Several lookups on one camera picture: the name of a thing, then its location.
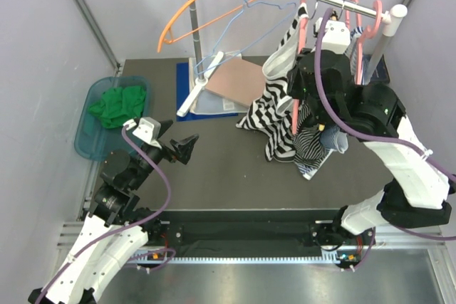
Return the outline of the black white striped tank top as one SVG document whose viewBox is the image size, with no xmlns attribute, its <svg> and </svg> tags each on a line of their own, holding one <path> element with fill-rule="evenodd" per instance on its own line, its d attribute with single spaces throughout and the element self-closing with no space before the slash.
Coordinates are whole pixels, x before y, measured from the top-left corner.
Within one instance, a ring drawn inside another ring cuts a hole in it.
<svg viewBox="0 0 456 304">
<path fill-rule="evenodd" d="M 264 133 L 264 155 L 268 162 L 292 162 L 296 154 L 291 136 L 293 98 L 287 95 L 287 73 L 293 68 L 299 44 L 299 24 L 309 17 L 307 5 L 301 3 L 278 48 L 262 66 L 265 87 L 262 95 L 249 106 L 236 127 Z"/>
</svg>

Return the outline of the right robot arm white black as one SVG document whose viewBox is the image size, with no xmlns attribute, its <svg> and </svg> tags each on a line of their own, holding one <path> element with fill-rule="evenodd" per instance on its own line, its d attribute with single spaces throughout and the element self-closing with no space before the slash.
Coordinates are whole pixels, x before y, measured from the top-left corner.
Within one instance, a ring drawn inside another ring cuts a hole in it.
<svg viewBox="0 0 456 304">
<path fill-rule="evenodd" d="M 349 60 L 323 50 L 299 54 L 287 74 L 288 94 L 299 102 L 295 136 L 300 163 L 344 152 L 354 137 L 392 174 L 375 196 L 339 209 L 324 229 L 347 244 L 359 234 L 391 224 L 410 230 L 450 221 L 455 176 L 432 159 L 416 136 L 398 96 L 386 85 L 356 85 Z"/>
</svg>

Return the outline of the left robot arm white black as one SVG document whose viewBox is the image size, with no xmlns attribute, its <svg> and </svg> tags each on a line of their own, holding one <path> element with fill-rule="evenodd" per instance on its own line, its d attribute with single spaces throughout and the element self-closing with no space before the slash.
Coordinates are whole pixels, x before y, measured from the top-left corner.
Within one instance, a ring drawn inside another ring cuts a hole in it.
<svg viewBox="0 0 456 304">
<path fill-rule="evenodd" d="M 187 164 L 199 139 L 191 135 L 183 140 L 160 138 L 172 126 L 171 120 L 158 122 L 151 117 L 129 119 L 121 130 L 123 139 L 134 149 L 112 151 L 103 163 L 102 186 L 83 221 L 78 238 L 52 279 L 28 297 L 30 303 L 97 303 L 112 279 L 134 260 L 134 252 L 161 238 L 158 210 L 137 208 L 134 195 L 151 173 L 162 178 L 166 190 L 170 181 L 159 163 Z"/>
</svg>

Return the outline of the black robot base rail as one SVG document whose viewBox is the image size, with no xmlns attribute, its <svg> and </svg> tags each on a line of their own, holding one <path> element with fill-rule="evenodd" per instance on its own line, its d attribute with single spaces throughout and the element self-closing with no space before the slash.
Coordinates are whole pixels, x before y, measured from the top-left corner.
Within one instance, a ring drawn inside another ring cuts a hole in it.
<svg viewBox="0 0 456 304">
<path fill-rule="evenodd" d="M 171 246 L 200 241 L 295 241 L 304 246 L 366 242 L 368 232 L 350 233 L 341 227 L 335 209 L 219 209 L 166 210 L 141 223 L 149 241 Z"/>
</svg>

